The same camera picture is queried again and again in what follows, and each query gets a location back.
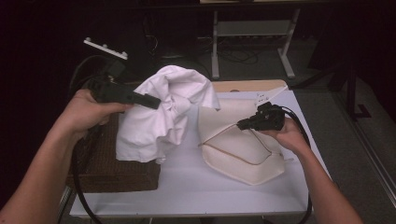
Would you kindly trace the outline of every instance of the cream bag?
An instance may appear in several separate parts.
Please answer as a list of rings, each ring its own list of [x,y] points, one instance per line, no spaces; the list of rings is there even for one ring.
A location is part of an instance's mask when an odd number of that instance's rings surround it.
[[[205,162],[249,185],[262,184],[285,171],[279,143],[254,130],[240,131],[236,122],[254,115],[254,100],[219,99],[221,110],[200,107],[198,131]]]

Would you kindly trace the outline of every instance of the forearm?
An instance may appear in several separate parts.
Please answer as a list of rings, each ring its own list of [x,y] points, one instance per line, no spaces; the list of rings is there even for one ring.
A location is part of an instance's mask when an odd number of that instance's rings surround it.
[[[362,223],[361,218],[334,185],[314,153],[309,149],[298,154],[304,169],[318,223]]]
[[[21,184],[0,212],[2,223],[55,223],[78,138],[52,128]]]

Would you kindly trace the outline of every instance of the hand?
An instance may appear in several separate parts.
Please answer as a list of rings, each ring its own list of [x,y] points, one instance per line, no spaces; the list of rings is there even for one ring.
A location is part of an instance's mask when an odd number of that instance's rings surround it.
[[[282,147],[291,150],[296,155],[300,154],[302,150],[309,149],[309,145],[305,142],[293,119],[285,118],[285,125],[280,131],[260,131],[260,133],[274,137]]]
[[[131,107],[132,105],[119,103],[98,104],[89,90],[79,90],[55,122],[54,127],[67,133],[77,134],[78,138],[81,138],[96,124],[107,123],[110,114],[123,112]]]

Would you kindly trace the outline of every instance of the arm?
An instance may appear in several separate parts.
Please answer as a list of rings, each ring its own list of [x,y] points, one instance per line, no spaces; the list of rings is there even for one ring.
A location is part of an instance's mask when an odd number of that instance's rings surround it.
[[[318,223],[362,223],[358,213],[327,176],[292,119],[286,119],[279,132],[261,133],[273,136],[300,160]]]
[[[97,104],[81,90],[49,130],[22,182],[0,211],[0,223],[56,223],[73,148],[88,129],[131,105]]]

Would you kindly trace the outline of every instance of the table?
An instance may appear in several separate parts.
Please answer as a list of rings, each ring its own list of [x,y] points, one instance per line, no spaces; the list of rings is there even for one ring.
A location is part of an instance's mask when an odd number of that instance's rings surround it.
[[[214,82],[222,98],[251,99],[258,90],[285,85],[282,80]],[[292,91],[283,91],[272,101],[292,109],[300,118],[319,161],[318,148]],[[198,147],[197,107],[189,112],[185,140],[168,155],[162,165],[159,187],[151,191],[123,193],[86,193],[91,210],[99,217],[215,217],[302,213],[306,210],[308,190],[296,156],[282,148],[284,174],[259,186],[248,186],[208,167]],[[87,217],[78,198],[71,216]]]

